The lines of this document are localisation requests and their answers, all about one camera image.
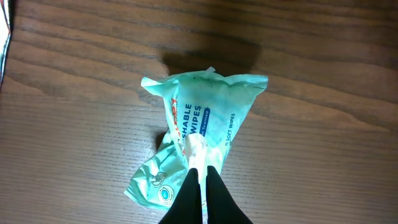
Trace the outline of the red Top chocolate bar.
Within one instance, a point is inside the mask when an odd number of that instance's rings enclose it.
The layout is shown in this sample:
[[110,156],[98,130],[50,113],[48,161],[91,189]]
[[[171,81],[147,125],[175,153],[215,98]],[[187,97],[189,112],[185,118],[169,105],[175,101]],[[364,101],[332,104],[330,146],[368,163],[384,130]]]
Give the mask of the red Top chocolate bar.
[[0,48],[1,48],[1,85],[4,80],[4,73],[7,60],[7,52],[12,35],[12,14],[13,14],[13,0],[1,0],[1,33],[0,33]]

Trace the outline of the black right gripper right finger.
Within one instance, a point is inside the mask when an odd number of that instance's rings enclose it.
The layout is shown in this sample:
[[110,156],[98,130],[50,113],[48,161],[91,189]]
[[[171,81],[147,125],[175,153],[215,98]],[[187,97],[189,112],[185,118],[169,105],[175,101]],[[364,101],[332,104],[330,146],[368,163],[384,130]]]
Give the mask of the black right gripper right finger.
[[207,167],[206,204],[208,224],[252,224],[233,200],[213,166]]

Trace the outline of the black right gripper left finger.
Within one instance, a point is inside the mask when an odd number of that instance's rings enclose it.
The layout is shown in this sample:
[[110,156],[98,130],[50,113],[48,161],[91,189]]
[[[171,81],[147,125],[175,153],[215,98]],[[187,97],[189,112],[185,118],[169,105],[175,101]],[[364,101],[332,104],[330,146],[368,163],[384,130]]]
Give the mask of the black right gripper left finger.
[[202,224],[201,189],[198,171],[188,171],[183,184],[168,212],[159,224]]

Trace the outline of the teal green wipes pack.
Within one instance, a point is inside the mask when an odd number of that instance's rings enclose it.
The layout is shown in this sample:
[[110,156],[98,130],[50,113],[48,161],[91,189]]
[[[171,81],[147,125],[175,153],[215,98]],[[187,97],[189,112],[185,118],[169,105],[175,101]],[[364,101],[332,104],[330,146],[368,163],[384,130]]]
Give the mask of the teal green wipes pack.
[[167,210],[188,171],[196,168],[205,208],[207,167],[222,170],[240,125],[267,84],[264,75],[224,77],[213,67],[159,81],[144,77],[142,87],[164,101],[169,129],[156,154],[134,173],[125,195],[143,207]]

